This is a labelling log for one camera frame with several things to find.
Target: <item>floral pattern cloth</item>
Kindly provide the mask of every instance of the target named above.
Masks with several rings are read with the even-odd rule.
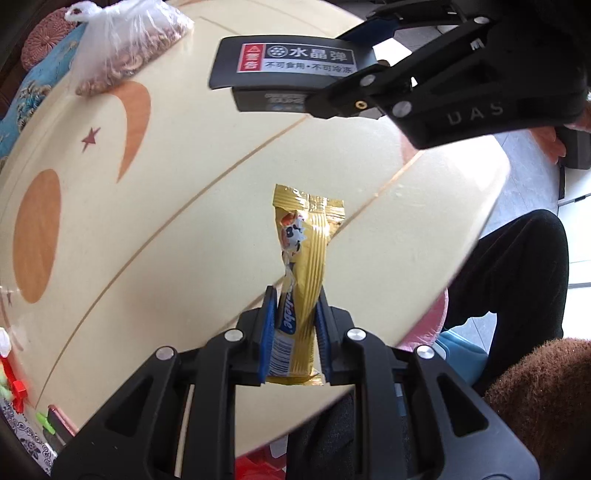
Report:
[[[86,24],[83,24],[72,30],[22,81],[6,116],[0,121],[0,172],[27,122],[51,89],[70,70],[70,63],[85,28]]]
[[[39,438],[39,435],[31,428],[25,416],[14,411],[12,404],[3,398],[0,399],[0,411],[29,455],[43,468],[47,475],[51,474],[53,460],[56,458],[55,452]]]

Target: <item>cream table top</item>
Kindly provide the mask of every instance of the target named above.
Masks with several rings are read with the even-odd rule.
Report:
[[[256,306],[283,269],[276,183],[345,201],[329,302],[395,345],[460,267],[508,174],[492,137],[416,152],[385,118],[238,113],[229,90],[207,88],[221,38],[334,37],[359,22],[339,8],[180,8],[190,36],[111,94],[77,98],[64,79],[0,176],[1,320],[29,418],[55,404],[81,426],[156,348],[201,346]],[[391,62],[407,54],[394,40],[378,49]],[[239,387],[236,454],[343,392]]]

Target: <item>blue stool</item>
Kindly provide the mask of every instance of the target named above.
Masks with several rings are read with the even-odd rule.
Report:
[[[482,348],[451,330],[441,332],[435,343],[445,351],[446,362],[468,385],[478,380],[488,360]]]

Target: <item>blue cloth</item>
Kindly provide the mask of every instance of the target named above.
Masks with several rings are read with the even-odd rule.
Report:
[[[0,122],[0,171],[22,129],[51,89],[70,70],[70,62],[85,29],[86,24],[83,24],[72,30],[22,81],[6,116]]]
[[[441,332],[436,341],[445,350],[446,362],[468,385],[474,385],[486,366],[486,351],[453,330]]]

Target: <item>black pants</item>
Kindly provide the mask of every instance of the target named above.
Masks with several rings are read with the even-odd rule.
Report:
[[[446,328],[497,315],[483,394],[507,368],[542,343],[561,338],[569,280],[562,223],[530,212],[482,238],[449,287]],[[287,479],[353,478],[353,397],[347,395],[289,436]]]

